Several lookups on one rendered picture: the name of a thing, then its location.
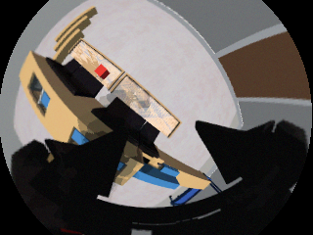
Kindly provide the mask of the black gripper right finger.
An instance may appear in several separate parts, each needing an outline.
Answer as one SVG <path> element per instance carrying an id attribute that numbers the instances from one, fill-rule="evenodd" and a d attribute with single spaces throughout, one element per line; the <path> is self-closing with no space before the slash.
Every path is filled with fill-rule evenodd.
<path id="1" fill-rule="evenodd" d="M 246 162 L 253 156 L 255 148 L 261 137 L 273 132 L 275 121 L 267 121 L 265 125 L 259 124 L 251 130 L 227 128 L 227 126 L 208 124 L 206 121 L 196 120 L 195 129 L 207 151 L 218 165 L 220 173 L 226 184 L 240 179 L 239 172 Z"/>

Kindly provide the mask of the tan flat bar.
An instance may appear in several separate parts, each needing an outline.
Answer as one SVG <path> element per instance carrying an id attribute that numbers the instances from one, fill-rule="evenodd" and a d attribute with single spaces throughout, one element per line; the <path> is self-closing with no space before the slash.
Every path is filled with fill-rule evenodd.
<path id="1" fill-rule="evenodd" d="M 67 31 L 66 32 L 66 35 L 63 35 L 62 36 L 62 39 L 60 39 L 60 42 L 58 40 L 58 43 L 56 43 L 56 46 L 54 48 L 54 50 L 56 52 L 58 52 L 59 50 L 59 47 L 62 48 L 63 46 L 63 43 L 66 43 L 66 40 L 78 29 L 78 30 L 85 30 L 85 27 L 89 26 L 90 24 L 90 20 L 87 19 L 87 16 L 86 17 L 83 17 L 82 20 L 79 20 L 78 23 L 74 24 L 70 31 Z"/>

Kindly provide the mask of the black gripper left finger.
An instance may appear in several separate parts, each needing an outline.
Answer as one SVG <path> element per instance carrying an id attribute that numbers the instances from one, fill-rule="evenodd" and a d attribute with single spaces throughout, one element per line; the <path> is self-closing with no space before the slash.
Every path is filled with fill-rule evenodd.
<path id="1" fill-rule="evenodd" d="M 52 138 L 46 138 L 44 142 L 54 158 L 73 165 L 78 175 L 99 195 L 109 197 L 128 136 L 128 125 L 124 125 L 82 145 L 70 145 Z"/>

